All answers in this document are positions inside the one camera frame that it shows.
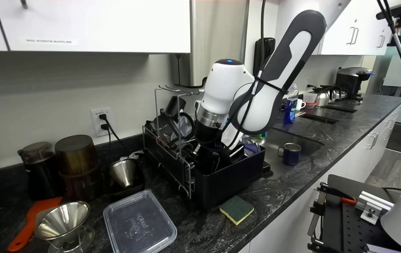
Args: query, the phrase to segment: metal funnel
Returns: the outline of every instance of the metal funnel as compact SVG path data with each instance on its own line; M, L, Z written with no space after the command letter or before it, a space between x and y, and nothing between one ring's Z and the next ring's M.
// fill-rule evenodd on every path
M109 175L112 179L123 188L133 184L135 177L136 161L121 157L118 162L111 165Z
M90 206L82 201L59 205L44 216L35 227L35 236L42 240L54 240L76 232L88 218Z

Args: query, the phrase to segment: scrub pad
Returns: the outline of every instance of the scrub pad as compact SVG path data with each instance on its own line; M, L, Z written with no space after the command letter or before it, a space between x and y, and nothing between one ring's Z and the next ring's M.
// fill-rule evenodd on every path
M219 207L221 213L225 214L235 225L241 223L253 211L254 207L238 196L233 196Z

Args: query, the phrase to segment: blue mug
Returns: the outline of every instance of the blue mug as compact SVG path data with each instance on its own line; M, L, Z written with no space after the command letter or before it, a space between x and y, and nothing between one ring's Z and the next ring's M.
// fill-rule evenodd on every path
M283 155L280 155L280 149L283 149ZM277 155L283 157L283 162L287 165L297 165L300 160L300 151L302 147L295 143L287 143L283 147L279 147Z

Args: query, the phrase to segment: electrical outlet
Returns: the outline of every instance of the electrical outlet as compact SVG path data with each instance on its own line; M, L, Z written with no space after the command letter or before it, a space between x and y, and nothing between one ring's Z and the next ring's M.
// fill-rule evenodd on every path
M105 120L99 119L99 115L106 114L109 123L114 126L113 117L112 117L112 109L110 107L99 108L99 109L91 109L91 119L93 120L94 132L96 137L106 136L109 134L107 130L103 130L101 128L102 124L105 124Z

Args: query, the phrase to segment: orange spatula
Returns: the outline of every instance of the orange spatula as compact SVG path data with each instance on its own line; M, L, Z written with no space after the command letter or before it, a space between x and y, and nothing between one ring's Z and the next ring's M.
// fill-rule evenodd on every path
M59 205L62 197L55 197L48 200L40 200L34 203L34 205L29 209L26 215L27 224L21 230L21 232L16 236L13 242L8 246L9 252L16 252L24 248L29 242L35 229L35 217L37 213L44 211L49 208L53 208Z

